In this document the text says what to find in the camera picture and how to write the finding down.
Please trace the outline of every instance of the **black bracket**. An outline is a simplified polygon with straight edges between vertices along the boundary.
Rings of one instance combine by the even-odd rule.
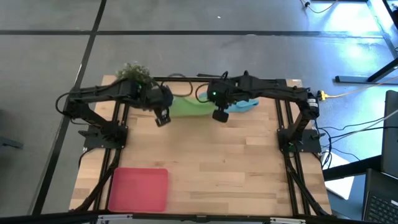
[[[299,152],[321,152],[321,145],[319,138],[317,138],[318,133],[316,130],[305,129],[302,141],[300,142],[301,144],[296,144],[296,146],[289,144],[288,134],[288,129],[277,130],[279,149],[287,152],[297,152],[297,150]]]
[[[122,149],[126,145],[128,129],[129,127],[125,125],[120,125],[120,135],[117,139],[109,138],[107,135],[102,134],[101,130],[93,125],[90,125],[87,131],[79,131],[79,134],[86,138],[84,147],[86,147],[87,149]]]

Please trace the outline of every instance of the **gray floor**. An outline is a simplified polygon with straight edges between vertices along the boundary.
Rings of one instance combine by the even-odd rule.
[[[99,4],[100,0],[3,0],[0,29],[90,30]],[[318,9],[327,5],[312,4]],[[385,13],[379,1],[375,0],[374,5]],[[396,43],[398,35],[391,22],[379,18],[384,19],[381,22]],[[108,1],[99,29],[378,30],[365,3],[339,2],[330,11],[314,14],[303,11],[299,0]],[[24,215],[29,209],[61,118],[54,109],[55,99],[72,87],[87,40],[86,36],[0,36],[0,135],[25,144],[23,150],[0,148],[0,217]],[[368,76],[392,59],[383,39],[98,36],[83,86],[98,85],[103,75],[114,73],[126,62],[138,62],[156,76],[173,72],[189,76],[199,72],[221,74],[225,70],[240,75],[249,70],[261,78],[299,78],[313,91],[335,95],[360,86],[333,83],[334,76]],[[320,105],[318,123],[342,127],[380,118],[387,90],[398,88],[379,86],[329,99]],[[68,130],[45,204],[46,213],[68,209],[83,145],[83,138],[77,134],[79,128],[70,126]],[[333,146],[364,159],[381,152],[381,134],[361,133]]]

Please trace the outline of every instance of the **laptop keyboard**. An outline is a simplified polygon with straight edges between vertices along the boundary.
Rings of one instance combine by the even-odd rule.
[[[365,221],[398,224],[398,206],[392,204],[391,201],[371,195]]]

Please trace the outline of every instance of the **blue cloth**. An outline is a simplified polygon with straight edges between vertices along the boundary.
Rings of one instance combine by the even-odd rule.
[[[199,95],[199,98],[202,98],[202,97],[206,97],[207,98],[207,93],[201,93]],[[246,111],[249,111],[249,110],[253,109],[258,104],[259,104],[258,100],[250,99],[248,102],[243,100],[243,101],[237,102],[234,105],[229,106],[228,109],[225,110],[225,112],[227,112],[227,113],[230,113],[230,112],[242,113],[242,112],[246,112]]]

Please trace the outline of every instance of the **black metal frame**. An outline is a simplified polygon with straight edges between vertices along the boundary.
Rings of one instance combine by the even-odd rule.
[[[392,21],[394,22],[395,26],[398,29],[398,19],[394,17],[392,14],[392,11],[387,3],[387,0],[382,0],[383,5],[386,7]],[[370,1],[367,1],[366,4],[368,5],[368,8],[373,14],[373,17],[377,17],[376,13],[374,12],[374,9],[372,7],[372,4]],[[389,37],[389,34],[386,33],[384,28],[378,21],[376,21],[377,26],[382,32],[382,36],[384,41],[386,42],[387,46],[390,49],[390,52],[392,56],[394,57],[394,60],[388,63],[386,66],[382,67],[380,70],[378,70],[376,73],[371,75],[370,77],[354,77],[354,76],[341,76],[338,75],[335,77],[335,81],[337,83],[358,83],[358,84],[375,84],[375,83],[382,83],[384,81],[387,81],[388,79],[384,78],[394,70],[398,68],[398,52],[396,51],[395,47],[393,46],[391,39]],[[391,80],[390,82],[386,83],[386,85],[398,85],[397,80]]]
[[[349,0],[349,1],[357,1],[357,2],[367,2],[367,0]],[[97,35],[261,35],[261,36],[268,36],[268,35],[277,35],[277,36],[302,36],[302,37],[341,37],[341,38],[383,38],[387,44],[389,39],[387,39],[385,32],[363,32],[363,33],[352,33],[352,32],[324,32],[324,31],[261,31],[261,30],[98,30],[100,26],[100,22],[102,19],[102,15],[104,13],[104,9],[106,6],[107,0],[101,0],[99,5],[99,9],[96,15],[95,22],[93,24],[93,28],[91,30],[0,30],[0,35],[88,35],[88,43],[86,45],[86,49],[83,54],[83,58],[81,60],[80,69],[77,73],[75,83],[72,89],[77,89],[81,86],[83,76],[85,74],[85,70],[87,67],[88,60],[90,58],[91,50],[93,48],[95,38]],[[159,81],[181,81],[180,78],[167,78],[167,77],[159,77],[157,78]],[[193,81],[193,82],[205,82],[208,78],[187,78],[185,81]],[[275,80],[275,82],[284,82],[285,80]],[[279,128],[284,128],[284,122],[282,113],[280,110],[280,101],[276,101],[277,112],[279,115]],[[291,110],[290,104],[286,104],[287,112],[288,112],[288,122],[291,122]],[[114,111],[114,118],[117,118],[117,112],[119,108],[115,108]],[[127,116],[128,109],[125,108],[124,110],[124,122],[126,122],[125,117]],[[30,206],[29,213],[33,215],[39,215],[42,213],[42,208],[45,203],[45,198],[47,196],[47,192],[49,190],[53,174],[55,172],[55,168],[57,166],[58,158],[60,156],[60,152],[62,149],[63,141],[65,140],[65,135],[67,133],[68,125],[70,119],[63,116],[60,122],[60,125],[57,130],[57,134],[55,135],[54,142],[52,144],[52,148],[49,153],[49,158],[47,159],[47,163],[44,167],[43,174],[40,178],[39,185],[37,187],[37,193],[32,201]],[[104,155],[103,161],[103,171],[105,170],[106,166],[109,163],[111,149],[106,149],[106,153]],[[301,161],[299,153],[295,153],[295,161],[298,167],[298,174],[300,178],[303,180],[302,170],[301,170]],[[297,201],[295,199],[294,194],[294,183],[290,175],[287,174],[288,184],[289,184],[289,192],[292,201],[292,209],[294,210],[294,214],[298,214],[297,209]],[[99,204],[99,199],[97,199],[95,203],[95,207]],[[147,218],[148,214],[143,214],[141,217]],[[170,215],[169,217],[175,217],[174,219],[186,219],[192,220],[191,217],[193,215]],[[260,221],[265,222],[267,217],[239,217],[239,216],[208,216],[214,217],[212,220],[227,220],[231,221],[231,219],[236,218],[236,221],[242,220],[251,220],[251,221]],[[153,215],[151,218],[166,218],[164,215]]]

